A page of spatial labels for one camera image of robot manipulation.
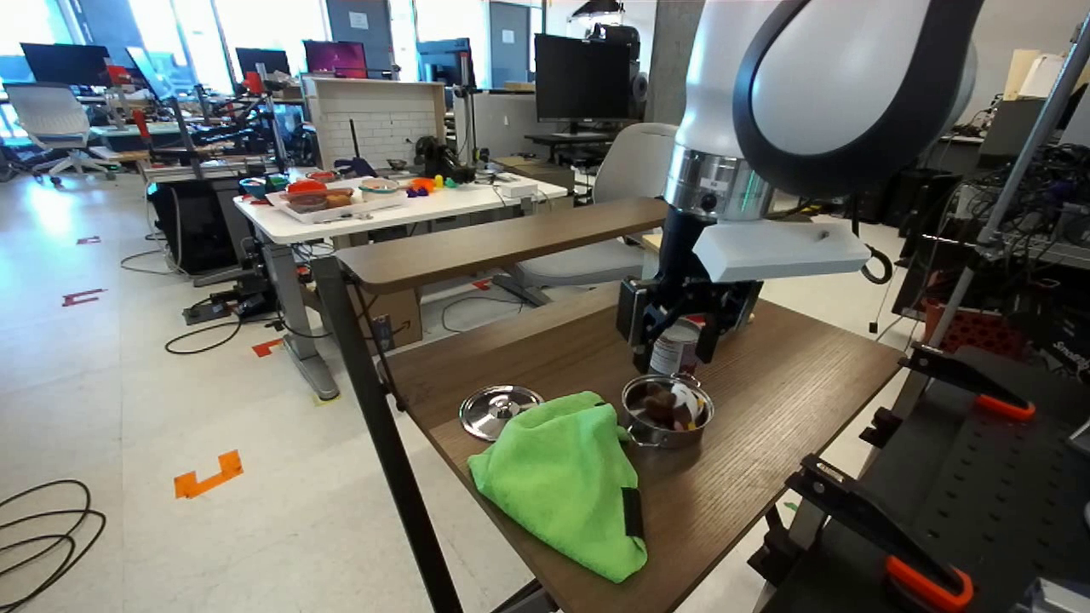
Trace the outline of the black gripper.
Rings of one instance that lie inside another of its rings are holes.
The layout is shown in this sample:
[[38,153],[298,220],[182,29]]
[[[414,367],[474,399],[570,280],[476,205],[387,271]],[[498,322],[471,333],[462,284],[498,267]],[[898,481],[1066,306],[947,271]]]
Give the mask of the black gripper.
[[630,339],[637,376],[652,371],[652,339],[681,318],[697,318],[694,357],[713,363],[725,329],[731,329],[760,296],[760,284],[714,284],[694,256],[709,220],[666,212],[650,280],[618,284],[617,329]]

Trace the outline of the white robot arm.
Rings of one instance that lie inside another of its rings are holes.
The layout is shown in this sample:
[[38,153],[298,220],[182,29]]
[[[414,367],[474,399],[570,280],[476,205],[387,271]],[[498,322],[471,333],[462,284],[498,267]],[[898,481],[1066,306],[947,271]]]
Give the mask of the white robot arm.
[[839,196],[906,171],[969,95],[983,0],[704,0],[674,132],[658,271],[618,286],[617,329],[646,371],[674,321],[709,357],[783,275],[855,271],[867,249],[774,220],[775,189]]

